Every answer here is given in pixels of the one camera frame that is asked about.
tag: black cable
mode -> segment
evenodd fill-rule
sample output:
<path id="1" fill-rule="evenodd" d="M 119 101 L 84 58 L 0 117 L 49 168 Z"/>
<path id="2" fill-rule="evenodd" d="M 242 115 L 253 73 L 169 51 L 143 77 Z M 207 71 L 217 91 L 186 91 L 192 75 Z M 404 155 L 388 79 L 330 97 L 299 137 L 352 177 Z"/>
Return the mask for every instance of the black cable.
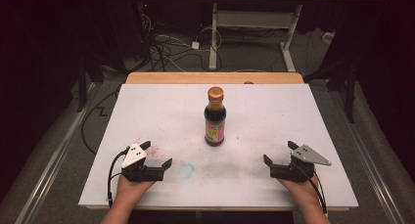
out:
<path id="1" fill-rule="evenodd" d="M 186 52 L 190 52 L 190 51 L 194 51 L 194 49 L 188 49 L 188 50 L 181 51 L 181 52 L 179 52 L 179 53 L 170 54 L 170 56 L 181 55 L 181 54 L 184 54 L 184 53 L 186 53 Z"/>
<path id="2" fill-rule="evenodd" d="M 189 45 L 187 45 L 187 44 L 174 44 L 174 43 L 168 43 L 168 42 L 163 42 L 162 44 L 172 45 L 172 46 L 180 46 L 180 47 L 189 47 Z"/>
<path id="3" fill-rule="evenodd" d="M 181 57 L 179 57 L 179 58 L 177 58 L 177 59 L 175 59 L 175 60 L 172 60 L 172 61 L 173 61 L 173 62 L 175 62 L 175 61 L 178 61 L 178 60 L 180 60 L 180 59 L 182 59 L 182 58 L 184 58 L 184 57 L 191 56 L 191 55 L 193 55 L 193 56 L 198 56 L 198 57 L 199 57 L 199 59 L 200 59 L 200 61 L 201 61 L 201 68 L 202 68 L 204 71 L 208 71 L 207 69 L 205 69 L 205 68 L 204 68 L 204 60 L 203 60 L 202 56 L 201 56 L 201 55 L 199 55 L 199 54 L 187 54 L 187 55 L 181 56 Z"/>
<path id="4" fill-rule="evenodd" d="M 138 64 L 138 65 L 136 65 L 135 67 L 133 67 L 132 69 L 130 69 L 130 70 L 128 71 L 128 73 L 131 73 L 131 72 L 133 72 L 133 71 L 136 71 L 136 70 L 138 70 L 138 69 L 140 69 L 140 68 L 144 67 L 146 64 L 148 64 L 148 63 L 149 63 L 149 60 L 150 60 L 150 54 L 147 54 L 147 55 L 146 55 L 146 57 L 144 57 L 143 61 L 142 61 L 140 64 Z"/>
<path id="5" fill-rule="evenodd" d="M 237 44 L 235 46 L 222 45 L 224 48 L 232 48 L 232 49 L 243 45 L 246 41 L 257 40 L 259 38 L 269 38 L 269 37 L 273 36 L 275 34 L 275 32 L 277 32 L 277 30 L 278 30 L 277 28 L 270 28 L 270 29 L 267 29 L 263 34 L 257 35 L 257 34 L 253 34 L 253 32 L 258 32 L 258 31 L 242 31 L 240 29 L 236 30 L 236 29 L 231 29 L 231 28 L 228 28 L 228 27 L 222 27 L 222 28 L 225 29 L 225 30 L 229 30 L 231 32 L 234 32 L 234 33 L 237 33 L 237 34 L 241 35 L 242 40 L 240 41 L 239 44 Z M 227 37 L 226 35 L 222 35 L 222 40 L 229 39 L 229 38 L 237 39 L 237 37 Z"/>
<path id="6" fill-rule="evenodd" d="M 168 22 L 163 22 L 162 24 L 165 27 L 167 27 L 167 29 L 171 29 L 173 31 L 179 32 L 179 33 L 181 33 L 185 36 L 188 36 L 189 38 L 192 38 L 192 39 L 195 38 L 196 34 L 198 34 L 197 31 L 190 30 L 190 29 L 187 29 L 187 28 L 183 28 L 181 26 L 177 26 L 177 25 L 174 25 L 174 24 L 170 24 Z"/>
<path id="7" fill-rule="evenodd" d="M 152 44 L 151 48 L 152 48 L 153 50 L 156 50 L 156 48 L 155 48 L 155 44 Z M 158 59 L 154 58 L 154 54 L 158 55 L 158 56 L 159 56 L 159 58 L 158 58 Z M 154 51 L 154 52 L 153 52 L 153 54 L 151 54 L 150 56 L 151 56 L 151 57 L 150 57 L 150 63 L 151 63 L 152 68 L 150 68 L 150 69 L 149 69 L 149 70 L 147 70 L 147 71 L 156 71 L 155 67 L 156 67 L 156 66 L 157 66 L 157 64 L 161 61 L 160 54 L 159 54 L 159 53 L 157 53 L 156 51 Z"/>
<path id="8" fill-rule="evenodd" d="M 113 178 L 117 177 L 118 175 L 120 175 L 121 173 L 116 173 L 111 177 L 111 180 L 113 180 Z"/>
<path id="9" fill-rule="evenodd" d="M 166 55 L 167 57 L 170 57 L 170 56 L 171 56 L 171 49 L 170 49 L 170 48 L 168 48 L 168 46 L 165 46 L 165 45 L 161 45 L 161 44 L 160 44 L 160 46 L 162 47 L 162 51 L 165 53 L 165 55 Z"/>
<path id="10" fill-rule="evenodd" d="M 321 185 L 320 178 L 318 177 L 317 173 L 314 171 L 315 177 L 317 178 L 318 184 L 320 185 L 321 196 L 323 197 L 324 203 L 326 203 L 326 198 L 324 197 L 323 186 Z"/>
<path id="11" fill-rule="evenodd" d="M 161 60 L 157 60 L 157 61 L 156 61 L 156 62 L 152 65 L 152 68 L 151 68 L 151 69 L 149 69 L 149 70 L 147 70 L 147 71 L 158 71 L 158 70 L 162 69 L 162 67 L 156 68 L 157 64 L 158 64 L 158 63 L 160 63 L 160 62 L 161 62 Z"/>
<path id="12" fill-rule="evenodd" d="M 119 84 L 118 86 L 117 86 L 117 88 L 116 88 L 116 90 L 114 91 L 114 92 L 112 92 L 112 93 L 110 93 L 109 95 L 107 95 L 104 99 L 102 99 L 98 104 L 96 104 L 93 108 L 92 108 L 92 110 L 85 116 L 85 119 L 83 120 L 83 122 L 82 122 L 82 124 L 81 124 L 81 127 L 80 127 L 80 134 L 81 134 L 81 137 L 82 137 L 82 141 L 83 141 L 83 144 L 85 145 L 85 147 L 88 149 L 88 151 L 89 152 L 91 152 L 94 156 L 97 154 L 96 152 L 94 152 L 92 149 L 91 149 L 91 147 L 89 146 L 89 144 L 86 142 L 86 139 L 85 139 L 85 133 L 83 132 L 83 130 L 84 130 L 84 127 L 85 127 L 85 122 L 86 122 L 86 120 L 88 120 L 88 117 L 91 115 L 91 113 L 98 107 L 98 106 L 100 106 L 104 101 L 106 101 L 108 98 L 110 98 L 112 95 L 115 95 L 115 98 L 117 99 L 118 98 L 118 92 L 119 92 L 119 89 L 121 88 L 121 86 L 122 86 L 122 83 L 121 84 Z"/>
<path id="13" fill-rule="evenodd" d="M 307 174 L 305 174 L 305 172 L 298 166 L 296 166 L 296 168 L 307 178 L 308 182 L 311 184 L 311 186 L 314 188 L 315 192 L 317 193 L 318 199 L 321 202 L 321 206 L 323 207 L 323 212 L 324 214 L 327 214 L 327 207 L 326 207 L 326 201 L 325 199 L 323 199 L 323 197 L 321 196 L 320 192 L 318 191 L 317 186 L 315 185 L 315 183 L 311 180 L 311 178 L 309 178 L 307 176 Z"/>
<path id="14" fill-rule="evenodd" d="M 283 53 L 275 60 L 275 61 L 273 61 L 269 66 L 271 67 L 271 72 L 272 72 L 272 70 L 273 70 L 273 68 L 272 68 L 272 65 L 273 64 L 275 64 L 275 63 L 277 63 L 279 60 L 281 60 L 281 58 L 283 58 L 284 57 L 284 54 L 286 53 L 287 51 L 283 51 Z"/>
<path id="15" fill-rule="evenodd" d="M 226 45 L 224 42 L 224 44 L 222 44 L 221 46 L 223 47 L 223 48 L 227 48 L 227 49 L 235 49 L 235 48 L 238 48 L 238 47 L 240 47 L 240 46 L 242 46 L 244 43 L 245 43 L 245 36 L 244 36 L 244 34 L 241 34 L 241 40 L 239 41 L 239 43 L 237 43 L 236 45 L 233 45 L 233 46 L 230 46 L 230 45 Z M 238 39 L 238 37 L 226 37 L 226 36 L 224 36 L 224 37 L 222 37 L 222 39 L 223 40 L 225 40 L 225 39 Z"/>
<path id="16" fill-rule="evenodd" d="M 118 155 L 116 155 L 116 157 L 113 160 L 113 163 L 111 164 L 110 167 L 110 173 L 108 175 L 108 192 L 107 192 L 107 198 L 108 198 L 108 205 L 110 207 L 113 206 L 113 194 L 111 193 L 111 180 L 113 179 L 113 169 L 114 169 L 114 165 L 116 163 L 116 161 L 118 160 L 119 157 L 127 155 L 129 150 L 129 147 L 127 147 L 127 149 L 125 149 L 124 151 L 120 152 Z"/>
<path id="17" fill-rule="evenodd" d="M 156 50 L 159 52 L 159 55 L 160 55 L 162 71 L 165 71 L 164 57 L 163 57 L 161 48 L 159 46 L 156 46 Z"/>

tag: white table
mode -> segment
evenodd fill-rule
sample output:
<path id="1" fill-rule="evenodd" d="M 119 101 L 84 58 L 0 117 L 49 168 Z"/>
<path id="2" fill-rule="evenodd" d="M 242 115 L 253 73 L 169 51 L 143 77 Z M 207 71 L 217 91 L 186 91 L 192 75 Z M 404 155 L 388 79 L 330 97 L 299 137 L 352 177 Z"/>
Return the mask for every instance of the white table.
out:
<path id="1" fill-rule="evenodd" d="M 329 210 L 357 200 L 307 84 L 220 84 L 228 111 L 225 141 L 205 142 L 203 111 L 213 84 L 124 84 L 79 205 L 106 208 L 114 157 L 151 141 L 146 164 L 173 158 L 164 180 L 137 205 L 153 210 L 293 210 L 286 189 L 262 160 L 287 164 L 287 141 L 307 144 L 333 163 L 316 165 Z M 120 172 L 122 159 L 115 164 Z M 116 179 L 112 183 L 115 196 Z"/>

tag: black mount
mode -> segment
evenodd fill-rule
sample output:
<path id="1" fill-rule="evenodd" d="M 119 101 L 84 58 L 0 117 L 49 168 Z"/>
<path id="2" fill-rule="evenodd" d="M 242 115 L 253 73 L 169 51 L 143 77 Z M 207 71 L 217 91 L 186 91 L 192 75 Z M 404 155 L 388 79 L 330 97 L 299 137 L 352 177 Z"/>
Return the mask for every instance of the black mount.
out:
<path id="1" fill-rule="evenodd" d="M 331 165 L 327 159 L 307 146 L 299 147 L 297 144 L 288 141 L 288 147 L 295 152 L 291 155 L 291 162 L 288 165 L 274 164 L 267 155 L 263 155 L 263 161 L 269 166 L 270 176 L 272 178 L 280 178 L 293 182 L 305 182 L 313 177 L 315 162 Z M 303 157 L 304 155 L 301 155 L 300 151 L 303 151 L 304 155 L 310 156 L 311 160 Z"/>
<path id="2" fill-rule="evenodd" d="M 151 143 L 147 141 L 140 145 L 140 148 L 145 151 L 150 148 Z M 149 181 L 162 181 L 164 172 L 171 167 L 173 159 L 170 158 L 161 167 L 148 167 L 144 164 L 146 160 L 145 157 L 139 159 L 138 161 L 123 167 L 121 173 L 130 181 L 130 182 L 149 182 Z"/>

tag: hand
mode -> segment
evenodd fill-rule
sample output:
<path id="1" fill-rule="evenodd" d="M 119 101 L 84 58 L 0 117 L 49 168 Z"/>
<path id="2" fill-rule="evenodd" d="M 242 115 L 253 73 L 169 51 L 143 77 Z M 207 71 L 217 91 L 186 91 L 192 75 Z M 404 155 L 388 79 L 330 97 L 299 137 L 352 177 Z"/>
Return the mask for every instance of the hand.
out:
<path id="1" fill-rule="evenodd" d="M 146 191 L 155 183 L 156 182 L 130 182 L 124 175 L 120 174 L 113 206 L 101 223 L 127 223 L 134 206 L 141 200 L 144 193 L 146 193 Z"/>
<path id="2" fill-rule="evenodd" d="M 284 179 L 277 179 L 287 190 L 291 193 L 299 207 L 305 223 L 330 223 L 329 219 L 323 212 L 323 208 L 320 205 L 317 192 L 312 185 L 306 182 L 292 182 Z M 318 180 L 316 176 L 313 176 L 311 180 L 318 187 Z"/>
<path id="3" fill-rule="evenodd" d="M 134 206 L 141 200 L 144 193 L 149 190 L 149 188 L 151 188 L 155 183 L 156 182 L 130 182 L 124 177 L 124 175 L 121 174 L 118 178 L 114 203 L 122 203 L 125 208 L 132 210 Z"/>

